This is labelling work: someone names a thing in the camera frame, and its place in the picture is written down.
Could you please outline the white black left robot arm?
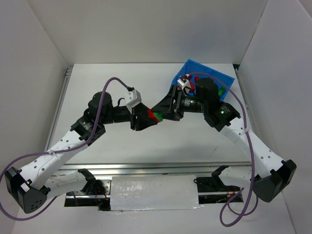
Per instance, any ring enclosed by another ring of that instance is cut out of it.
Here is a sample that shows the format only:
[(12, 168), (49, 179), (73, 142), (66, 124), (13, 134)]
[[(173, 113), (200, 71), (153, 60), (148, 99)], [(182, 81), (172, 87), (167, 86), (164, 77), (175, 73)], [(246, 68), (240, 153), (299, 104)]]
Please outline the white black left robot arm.
[(38, 210), (46, 200), (68, 192), (104, 194), (104, 184), (87, 169), (67, 175), (55, 173), (105, 134), (106, 124), (129, 122), (131, 129), (141, 131), (162, 120), (162, 114), (141, 102), (134, 106), (113, 106), (109, 93), (98, 92), (89, 101), (83, 116), (47, 152), (20, 169), (10, 167), (5, 171), (8, 192), (26, 214)]

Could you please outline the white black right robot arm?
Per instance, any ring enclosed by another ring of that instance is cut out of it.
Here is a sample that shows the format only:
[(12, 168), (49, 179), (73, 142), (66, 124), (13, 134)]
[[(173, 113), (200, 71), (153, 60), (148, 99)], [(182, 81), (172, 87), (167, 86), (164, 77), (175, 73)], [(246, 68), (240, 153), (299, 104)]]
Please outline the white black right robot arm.
[(218, 85), (211, 78), (199, 78), (191, 88), (188, 80), (181, 78), (172, 85), (168, 94), (152, 108), (164, 119), (179, 121), (185, 112), (202, 113), (212, 128), (232, 141), (253, 161), (254, 173), (245, 175), (228, 166), (218, 169), (214, 176), (223, 185), (243, 187), (249, 179), (253, 192), (264, 202), (271, 202), (288, 186), (297, 168), (291, 160), (275, 154), (251, 130), (247, 129), (245, 114), (240, 114), (231, 104), (221, 101)]

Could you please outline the red rounded lego piece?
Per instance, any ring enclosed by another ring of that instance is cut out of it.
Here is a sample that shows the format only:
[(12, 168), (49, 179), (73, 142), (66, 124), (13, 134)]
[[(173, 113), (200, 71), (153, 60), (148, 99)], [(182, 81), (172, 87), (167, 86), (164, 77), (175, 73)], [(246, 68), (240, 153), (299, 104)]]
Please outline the red rounded lego piece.
[(190, 93), (194, 94), (195, 93), (195, 86), (193, 82), (190, 82)]

